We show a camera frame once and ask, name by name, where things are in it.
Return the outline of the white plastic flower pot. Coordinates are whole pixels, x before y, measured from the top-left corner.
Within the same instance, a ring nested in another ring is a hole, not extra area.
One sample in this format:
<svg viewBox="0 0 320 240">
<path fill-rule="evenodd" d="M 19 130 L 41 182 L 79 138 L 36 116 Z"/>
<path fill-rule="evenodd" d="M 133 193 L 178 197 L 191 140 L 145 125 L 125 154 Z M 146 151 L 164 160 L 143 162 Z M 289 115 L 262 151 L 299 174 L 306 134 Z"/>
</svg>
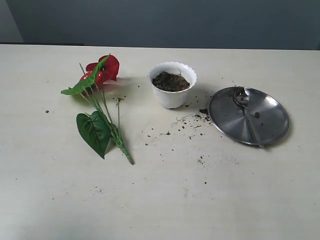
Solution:
<svg viewBox="0 0 320 240">
<path fill-rule="evenodd" d="M 189 87 L 181 91 L 165 91 L 157 88 L 153 84 L 153 79 L 162 72 L 175 75 L 180 74 L 189 83 Z M 173 61 L 162 62 L 153 66 L 149 70 L 147 77 L 152 86 L 155 99 L 165 109 L 175 109 L 182 106 L 187 100 L 188 93 L 197 82 L 197 74 L 190 66 Z"/>
</svg>

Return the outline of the red artificial flower with leaves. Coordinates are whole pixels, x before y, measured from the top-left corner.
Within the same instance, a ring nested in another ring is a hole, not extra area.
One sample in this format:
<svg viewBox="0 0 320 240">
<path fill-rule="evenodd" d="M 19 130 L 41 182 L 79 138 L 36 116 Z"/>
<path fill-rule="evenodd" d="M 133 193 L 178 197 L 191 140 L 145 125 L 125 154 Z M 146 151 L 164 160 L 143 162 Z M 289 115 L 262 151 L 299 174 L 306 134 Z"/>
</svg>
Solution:
<svg viewBox="0 0 320 240">
<path fill-rule="evenodd" d="M 81 96 L 94 107 L 92 113 L 79 113 L 76 125 L 82 139 L 102 158 L 105 158 L 108 145 L 113 141 L 125 155 L 131 165 L 135 161 L 125 146 L 118 123 L 114 123 L 110 115 L 104 83 L 116 81 L 120 69 L 120 62 L 112 55 L 104 55 L 97 62 L 80 66 L 83 76 L 73 86 L 63 89 L 60 93 L 65 96 Z"/>
</svg>

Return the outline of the steel spoon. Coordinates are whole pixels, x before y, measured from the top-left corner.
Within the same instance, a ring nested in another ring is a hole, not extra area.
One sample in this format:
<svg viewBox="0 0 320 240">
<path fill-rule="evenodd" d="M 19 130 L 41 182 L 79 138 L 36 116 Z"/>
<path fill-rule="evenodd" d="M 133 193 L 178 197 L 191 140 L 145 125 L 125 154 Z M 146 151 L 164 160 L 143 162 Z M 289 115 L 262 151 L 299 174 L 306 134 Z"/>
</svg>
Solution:
<svg viewBox="0 0 320 240">
<path fill-rule="evenodd" d="M 248 127 L 249 127 L 249 130 L 250 130 L 250 133 L 251 135 L 255 138 L 258 146 L 260 148 L 263 148 L 264 147 L 264 144 L 262 143 L 262 140 L 258 134 L 258 131 L 256 130 L 251 118 L 250 118 L 250 115 L 248 113 L 248 106 L 249 106 L 249 102 L 250 102 L 250 99 L 249 99 L 249 96 L 247 95 L 246 93 L 246 90 L 244 87 L 236 87 L 234 89 L 234 93 L 233 93 L 233 99 L 235 101 L 235 103 L 242 108 L 242 111 L 243 111 L 243 115 L 245 117 L 245 120 L 246 120 L 246 123 L 248 124 Z"/>
</svg>

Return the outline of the dark brown potting soil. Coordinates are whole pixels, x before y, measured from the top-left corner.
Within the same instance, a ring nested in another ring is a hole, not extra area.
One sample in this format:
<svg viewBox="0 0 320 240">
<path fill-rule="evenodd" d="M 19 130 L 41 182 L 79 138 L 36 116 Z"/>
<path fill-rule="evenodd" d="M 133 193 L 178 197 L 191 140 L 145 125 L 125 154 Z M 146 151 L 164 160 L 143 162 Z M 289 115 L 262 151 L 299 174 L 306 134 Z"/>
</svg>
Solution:
<svg viewBox="0 0 320 240">
<path fill-rule="evenodd" d="M 162 71 L 152 79 L 152 84 L 166 92 L 180 92 L 188 89 L 190 83 L 181 75 Z"/>
</svg>

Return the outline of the loose green stem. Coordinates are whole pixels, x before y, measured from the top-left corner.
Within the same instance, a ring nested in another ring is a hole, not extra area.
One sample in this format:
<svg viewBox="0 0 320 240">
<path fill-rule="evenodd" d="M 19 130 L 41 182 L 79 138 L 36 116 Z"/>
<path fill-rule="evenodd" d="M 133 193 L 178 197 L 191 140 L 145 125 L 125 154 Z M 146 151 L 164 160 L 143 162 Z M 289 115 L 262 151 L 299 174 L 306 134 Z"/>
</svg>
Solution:
<svg viewBox="0 0 320 240">
<path fill-rule="evenodd" d="M 117 107 L 117 124 L 118 124 L 118 131 L 121 132 L 121 123 L 120 123 L 120 103 L 124 100 L 121 97 L 117 97 L 116 99 L 116 107 Z"/>
</svg>

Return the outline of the round steel plate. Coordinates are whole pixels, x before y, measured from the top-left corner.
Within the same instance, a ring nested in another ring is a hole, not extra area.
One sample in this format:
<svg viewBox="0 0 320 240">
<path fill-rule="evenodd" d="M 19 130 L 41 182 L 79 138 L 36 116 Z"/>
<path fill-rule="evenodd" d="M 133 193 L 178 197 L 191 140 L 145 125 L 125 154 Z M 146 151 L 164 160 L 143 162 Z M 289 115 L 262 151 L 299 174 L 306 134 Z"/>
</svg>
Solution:
<svg viewBox="0 0 320 240">
<path fill-rule="evenodd" d="M 214 93 L 207 111 L 215 127 L 236 142 L 258 146 L 246 122 L 243 110 L 234 101 L 237 86 L 223 88 Z M 281 140 L 289 131 L 290 118 L 285 108 L 263 91 L 244 87 L 249 96 L 247 111 L 264 147 Z"/>
</svg>

